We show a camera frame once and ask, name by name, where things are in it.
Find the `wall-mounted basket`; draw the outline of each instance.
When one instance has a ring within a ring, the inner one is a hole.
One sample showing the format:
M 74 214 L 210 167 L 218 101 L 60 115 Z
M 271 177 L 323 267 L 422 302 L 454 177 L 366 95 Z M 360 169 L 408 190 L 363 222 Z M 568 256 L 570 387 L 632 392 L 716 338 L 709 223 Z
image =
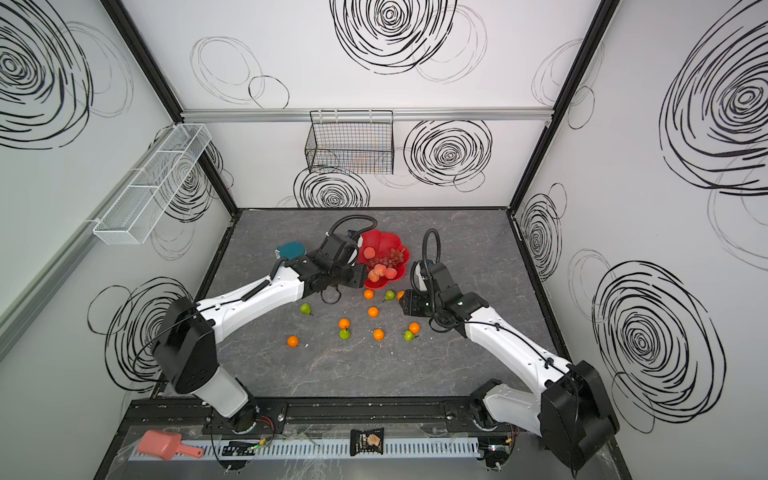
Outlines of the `wall-mounted basket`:
M 209 143 L 205 125 L 174 125 L 96 223 L 94 235 L 107 245 L 144 243 Z
M 393 117 L 391 110 L 311 111 L 306 166 L 310 172 L 332 166 L 356 174 L 392 174 Z

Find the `red flower-shaped bowl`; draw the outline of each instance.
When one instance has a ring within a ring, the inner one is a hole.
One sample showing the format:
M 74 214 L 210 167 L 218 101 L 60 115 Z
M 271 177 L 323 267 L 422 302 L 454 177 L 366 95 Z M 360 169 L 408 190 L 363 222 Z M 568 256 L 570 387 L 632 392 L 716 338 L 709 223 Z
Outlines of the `red flower-shaped bowl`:
M 357 263 L 368 263 L 368 260 L 363 255 L 363 251 L 365 251 L 367 247 L 373 247 L 373 249 L 376 250 L 377 256 L 379 255 L 379 251 L 388 253 L 392 248 L 401 250 L 403 252 L 403 262 L 395 269 L 397 270 L 397 276 L 395 278 L 389 279 L 382 276 L 378 282 L 372 282 L 371 279 L 367 279 L 366 288 L 379 290 L 384 288 L 387 283 L 396 282 L 405 276 L 406 271 L 408 271 L 408 261 L 411 260 L 411 252 L 402 245 L 400 237 L 394 233 L 382 232 L 379 230 L 365 232 L 362 235 L 362 247 L 357 256 Z

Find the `pink dustpan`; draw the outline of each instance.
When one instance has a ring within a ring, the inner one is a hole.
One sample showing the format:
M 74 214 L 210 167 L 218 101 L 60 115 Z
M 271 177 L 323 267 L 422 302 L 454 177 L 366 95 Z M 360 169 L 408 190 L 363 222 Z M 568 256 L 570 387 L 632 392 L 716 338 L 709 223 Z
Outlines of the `pink dustpan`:
M 200 458 L 204 453 L 203 449 L 183 445 L 180 433 L 161 432 L 160 430 L 150 430 L 145 433 L 139 446 L 136 447 L 136 451 L 163 460 L 171 460 L 177 453 L 194 458 Z

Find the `table surface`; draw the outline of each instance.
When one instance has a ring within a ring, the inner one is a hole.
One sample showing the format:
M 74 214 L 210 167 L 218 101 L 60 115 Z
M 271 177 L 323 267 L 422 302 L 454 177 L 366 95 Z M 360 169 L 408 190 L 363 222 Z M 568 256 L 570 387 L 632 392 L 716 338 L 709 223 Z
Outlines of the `table surface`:
M 421 256 L 424 232 L 440 232 L 442 262 L 462 292 L 476 292 L 539 345 L 554 352 L 544 318 L 503 210 L 246 210 L 214 277 L 208 296 L 229 292 L 269 273 L 274 250 L 291 241 L 319 247 L 328 228 L 353 213 L 372 215 L 379 230 L 400 236 L 413 257 Z M 365 223 L 345 223 L 341 230 Z M 392 284 L 409 288 L 408 276 Z M 367 300 L 362 290 L 340 287 L 341 300 L 327 305 L 319 294 L 281 306 L 241 327 L 218 346 L 221 365 L 255 396 L 465 396 L 489 379 L 527 390 L 512 372 L 481 346 L 457 332 L 434 333 L 426 319 L 402 314 L 379 290 Z M 336 292 L 329 291 L 331 300 Z M 380 308 L 368 317 L 370 306 Z M 352 336 L 339 338 L 338 322 L 349 318 Z M 412 321 L 422 331 L 411 342 L 403 333 Z M 372 331 L 386 332 L 382 342 Z M 296 348 L 286 345 L 297 335 Z

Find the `white wire basket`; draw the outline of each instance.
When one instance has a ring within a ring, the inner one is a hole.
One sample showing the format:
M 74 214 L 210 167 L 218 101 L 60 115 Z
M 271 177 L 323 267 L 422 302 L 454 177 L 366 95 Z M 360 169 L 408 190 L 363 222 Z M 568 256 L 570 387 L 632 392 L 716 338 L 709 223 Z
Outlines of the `white wire basket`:
M 204 124 L 174 125 L 94 227 L 107 245 L 141 245 L 210 143 Z

